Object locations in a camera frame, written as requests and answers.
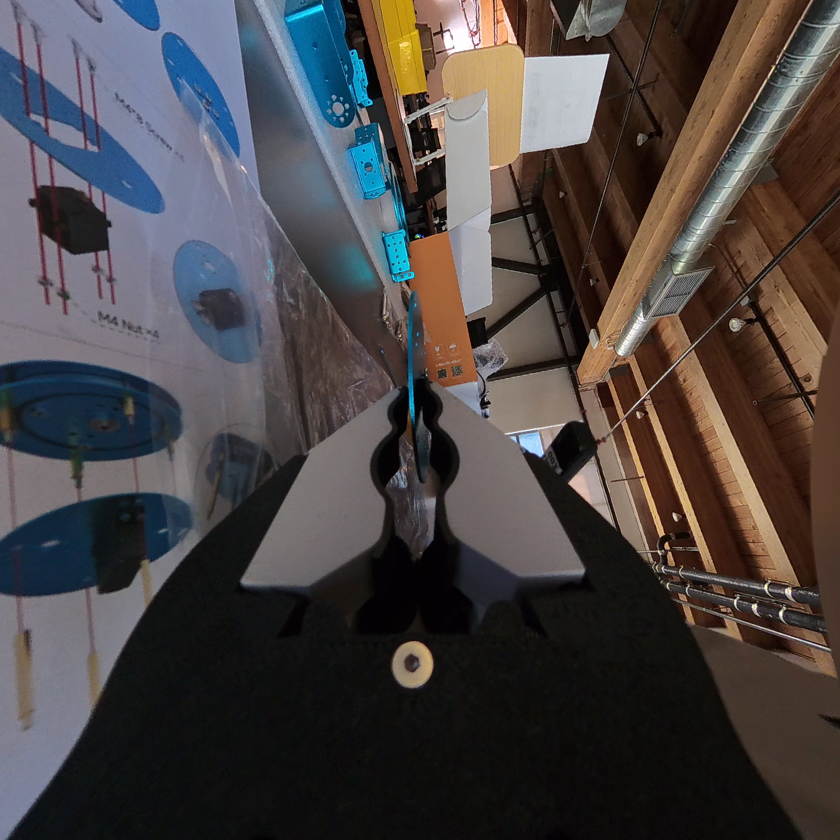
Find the white cardboard box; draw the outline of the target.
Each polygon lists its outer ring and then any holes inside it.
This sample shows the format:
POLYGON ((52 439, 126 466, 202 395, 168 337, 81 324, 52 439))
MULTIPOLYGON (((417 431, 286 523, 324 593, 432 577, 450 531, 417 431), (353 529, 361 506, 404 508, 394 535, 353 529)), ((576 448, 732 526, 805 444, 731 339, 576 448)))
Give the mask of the white cardboard box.
POLYGON ((489 121, 485 101, 445 108, 448 236, 466 315, 492 302, 489 121))

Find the ceiling pipes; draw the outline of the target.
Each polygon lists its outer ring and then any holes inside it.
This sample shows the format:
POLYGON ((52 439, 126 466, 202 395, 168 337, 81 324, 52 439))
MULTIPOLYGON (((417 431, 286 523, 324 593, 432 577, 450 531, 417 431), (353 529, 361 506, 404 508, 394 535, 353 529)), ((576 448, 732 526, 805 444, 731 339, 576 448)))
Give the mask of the ceiling pipes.
POLYGON ((777 628, 762 626, 758 620, 827 639, 826 619, 818 586, 801 586, 784 581, 755 581, 743 577, 709 572, 680 564, 682 554, 698 553, 689 532, 667 532, 658 538, 648 564, 667 592, 679 595, 710 615, 718 614, 743 627, 830 653, 824 642, 801 638, 777 628))

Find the white foam tray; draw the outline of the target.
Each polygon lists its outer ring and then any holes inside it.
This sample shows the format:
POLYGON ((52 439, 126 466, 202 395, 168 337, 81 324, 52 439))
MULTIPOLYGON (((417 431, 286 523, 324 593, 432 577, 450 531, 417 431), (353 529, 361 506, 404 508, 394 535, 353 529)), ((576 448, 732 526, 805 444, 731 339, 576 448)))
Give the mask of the white foam tray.
POLYGON ((347 129, 336 129, 322 116, 310 82, 303 69, 301 59, 293 45, 285 20, 287 2, 255 2, 269 39, 283 70, 287 73, 293 93, 302 106, 307 126, 313 130, 314 140, 328 170, 328 184, 338 189, 342 204, 350 213, 350 219, 360 234, 363 253, 369 258, 376 275, 387 287, 401 286, 405 282, 394 282, 388 269, 383 232, 402 229, 408 237, 408 226, 400 186, 394 164, 390 161, 382 133, 382 147, 388 160, 390 188, 378 198, 365 200, 349 148, 354 145, 354 130, 371 123, 366 108, 358 108, 355 119, 347 129))

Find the orange cardboard box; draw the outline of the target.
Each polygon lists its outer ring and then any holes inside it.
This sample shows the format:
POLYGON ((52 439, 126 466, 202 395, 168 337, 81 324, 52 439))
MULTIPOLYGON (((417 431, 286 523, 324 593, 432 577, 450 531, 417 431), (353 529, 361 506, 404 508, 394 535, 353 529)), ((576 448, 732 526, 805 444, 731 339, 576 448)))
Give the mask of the orange cardboard box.
POLYGON ((408 284, 421 304, 429 379, 444 387, 477 383, 448 233, 413 240, 408 255, 414 273, 408 284))

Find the white board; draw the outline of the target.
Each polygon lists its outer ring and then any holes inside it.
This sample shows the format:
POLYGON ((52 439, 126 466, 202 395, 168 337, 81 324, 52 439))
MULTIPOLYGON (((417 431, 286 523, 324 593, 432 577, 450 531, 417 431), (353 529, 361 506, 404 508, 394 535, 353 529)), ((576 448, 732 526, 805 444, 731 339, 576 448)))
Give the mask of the white board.
POLYGON ((608 60, 608 54, 524 60, 521 153, 588 142, 608 60))

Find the blue perforated plate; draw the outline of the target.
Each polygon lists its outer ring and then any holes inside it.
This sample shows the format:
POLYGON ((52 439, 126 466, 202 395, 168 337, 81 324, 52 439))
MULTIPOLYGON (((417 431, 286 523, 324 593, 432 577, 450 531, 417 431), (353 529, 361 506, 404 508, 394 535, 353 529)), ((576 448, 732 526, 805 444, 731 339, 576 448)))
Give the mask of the blue perforated plate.
POLYGON ((410 264, 406 232, 397 229, 392 232, 383 232, 381 237, 385 247, 388 270, 394 282, 405 282, 413 279, 415 275, 410 264))

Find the light wooden panel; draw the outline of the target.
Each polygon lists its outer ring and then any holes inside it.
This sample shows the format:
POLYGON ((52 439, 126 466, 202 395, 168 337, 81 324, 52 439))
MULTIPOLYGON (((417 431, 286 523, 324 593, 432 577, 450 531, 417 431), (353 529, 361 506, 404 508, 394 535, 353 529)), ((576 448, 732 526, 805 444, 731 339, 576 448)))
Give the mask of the light wooden panel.
POLYGON ((444 94, 486 102, 490 166, 512 164, 520 155, 525 55, 515 44, 455 52, 443 66, 444 94))

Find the grey desk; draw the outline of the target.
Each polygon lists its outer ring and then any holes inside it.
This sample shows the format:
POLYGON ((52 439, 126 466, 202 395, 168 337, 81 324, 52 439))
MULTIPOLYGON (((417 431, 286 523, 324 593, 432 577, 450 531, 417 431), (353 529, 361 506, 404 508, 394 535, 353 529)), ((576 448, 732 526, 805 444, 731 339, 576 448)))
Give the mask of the grey desk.
POLYGON ((400 287, 387 287, 364 256, 255 2, 235 8, 261 195, 346 326, 405 384, 406 352, 381 319, 383 291, 405 312, 400 287))

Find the yellow box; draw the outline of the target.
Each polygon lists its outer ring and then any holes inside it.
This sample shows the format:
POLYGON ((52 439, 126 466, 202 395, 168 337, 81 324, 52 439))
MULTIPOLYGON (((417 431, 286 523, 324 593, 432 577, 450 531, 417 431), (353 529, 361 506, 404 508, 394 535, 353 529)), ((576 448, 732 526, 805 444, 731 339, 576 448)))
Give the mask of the yellow box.
POLYGON ((373 1, 372 4, 395 89, 401 96, 427 92, 414 3, 373 1))

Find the blue round metal disc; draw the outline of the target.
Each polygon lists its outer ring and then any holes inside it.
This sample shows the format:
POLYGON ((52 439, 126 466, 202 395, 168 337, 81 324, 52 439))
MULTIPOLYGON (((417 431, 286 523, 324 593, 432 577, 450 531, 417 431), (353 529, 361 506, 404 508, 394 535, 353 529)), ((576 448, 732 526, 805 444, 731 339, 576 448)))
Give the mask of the blue round metal disc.
POLYGON ((414 459, 418 479, 425 483, 432 454, 434 401, 428 390, 426 340, 421 301, 412 290, 407 307, 407 398, 408 423, 411 428, 414 459))

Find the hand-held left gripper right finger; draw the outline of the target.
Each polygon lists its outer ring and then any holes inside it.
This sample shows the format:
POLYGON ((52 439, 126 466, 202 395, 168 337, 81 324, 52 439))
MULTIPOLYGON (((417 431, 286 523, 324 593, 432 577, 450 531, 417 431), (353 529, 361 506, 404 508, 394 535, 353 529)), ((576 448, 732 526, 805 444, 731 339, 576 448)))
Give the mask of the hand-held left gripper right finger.
POLYGON ((437 514, 457 552, 454 586, 471 604, 470 629, 497 602, 554 592, 585 579, 585 567, 522 450, 448 389, 434 400, 433 455, 442 481, 437 514))

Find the blue servo bracket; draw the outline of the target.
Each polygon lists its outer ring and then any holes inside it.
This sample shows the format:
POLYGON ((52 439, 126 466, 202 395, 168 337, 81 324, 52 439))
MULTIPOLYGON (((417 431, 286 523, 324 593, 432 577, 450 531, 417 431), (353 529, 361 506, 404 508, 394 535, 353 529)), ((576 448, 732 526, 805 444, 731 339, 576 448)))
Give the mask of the blue servo bracket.
POLYGON ((354 130, 355 143, 349 148, 353 168, 365 200, 383 195, 390 188, 390 171, 382 147, 382 131, 376 122, 354 130))

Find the small bags of screws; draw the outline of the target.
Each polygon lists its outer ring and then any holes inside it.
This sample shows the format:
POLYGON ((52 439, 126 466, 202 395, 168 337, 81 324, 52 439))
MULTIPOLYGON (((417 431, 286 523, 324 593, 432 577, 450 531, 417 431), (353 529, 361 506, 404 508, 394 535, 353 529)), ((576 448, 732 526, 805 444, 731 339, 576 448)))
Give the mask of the small bags of screws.
POLYGON ((408 338, 407 314, 404 312, 401 315, 397 311, 386 290, 381 296, 381 320, 388 333, 405 348, 408 338))

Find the blue U-shaped bracket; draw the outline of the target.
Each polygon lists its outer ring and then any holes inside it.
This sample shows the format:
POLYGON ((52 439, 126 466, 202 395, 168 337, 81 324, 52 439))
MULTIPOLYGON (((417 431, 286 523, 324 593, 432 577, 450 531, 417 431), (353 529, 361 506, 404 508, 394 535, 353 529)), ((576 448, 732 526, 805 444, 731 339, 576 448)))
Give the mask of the blue U-shaped bracket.
POLYGON ((322 116, 336 129, 353 123, 358 103, 339 1, 289 1, 286 25, 322 116))

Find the clear plastic bag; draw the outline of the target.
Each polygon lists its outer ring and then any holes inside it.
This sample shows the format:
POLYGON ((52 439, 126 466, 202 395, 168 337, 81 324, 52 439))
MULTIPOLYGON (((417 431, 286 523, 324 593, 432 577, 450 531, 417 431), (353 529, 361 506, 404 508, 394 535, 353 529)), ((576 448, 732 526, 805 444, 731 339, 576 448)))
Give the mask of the clear plastic bag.
POLYGON ((206 535, 280 466, 394 386, 352 335, 239 163, 209 107, 177 83, 184 162, 167 234, 184 330, 185 458, 193 527, 206 535))

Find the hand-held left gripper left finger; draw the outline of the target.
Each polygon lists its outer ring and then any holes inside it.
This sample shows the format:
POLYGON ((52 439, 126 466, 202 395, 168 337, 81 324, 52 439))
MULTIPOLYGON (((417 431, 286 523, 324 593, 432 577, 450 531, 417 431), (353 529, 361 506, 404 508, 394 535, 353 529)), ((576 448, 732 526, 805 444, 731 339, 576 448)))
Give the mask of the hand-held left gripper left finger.
POLYGON ((240 581, 247 592, 290 597, 282 630, 300 631, 317 604, 353 631, 416 624, 413 557, 386 491, 406 420, 407 389, 398 387, 305 458, 240 581))

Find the wooden ceiling beam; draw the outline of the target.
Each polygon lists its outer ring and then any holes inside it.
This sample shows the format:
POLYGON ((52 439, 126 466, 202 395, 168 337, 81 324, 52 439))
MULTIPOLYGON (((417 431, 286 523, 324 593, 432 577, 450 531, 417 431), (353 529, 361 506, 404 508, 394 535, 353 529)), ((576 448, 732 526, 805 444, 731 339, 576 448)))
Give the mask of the wooden ceiling beam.
POLYGON ((577 368, 583 387, 601 381, 610 369, 615 354, 607 339, 631 318, 811 5, 741 1, 732 11, 597 323, 598 347, 587 349, 577 368))

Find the white instruction manual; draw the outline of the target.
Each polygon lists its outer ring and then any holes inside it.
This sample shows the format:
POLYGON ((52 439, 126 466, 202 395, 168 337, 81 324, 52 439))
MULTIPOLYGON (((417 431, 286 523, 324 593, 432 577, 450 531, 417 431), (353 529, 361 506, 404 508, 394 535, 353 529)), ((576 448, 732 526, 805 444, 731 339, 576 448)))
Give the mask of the white instruction manual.
POLYGON ((2 836, 268 466, 234 2, 2 2, 2 836))

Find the silver ventilation duct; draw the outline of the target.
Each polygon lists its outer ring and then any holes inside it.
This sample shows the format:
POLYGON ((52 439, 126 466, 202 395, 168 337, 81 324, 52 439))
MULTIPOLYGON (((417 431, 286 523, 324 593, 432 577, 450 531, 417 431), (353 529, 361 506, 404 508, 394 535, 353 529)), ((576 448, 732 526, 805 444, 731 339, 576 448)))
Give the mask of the silver ventilation duct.
POLYGON ((839 52, 839 2, 813 2, 616 341, 634 354, 660 318, 682 310, 711 273, 702 256, 839 52))

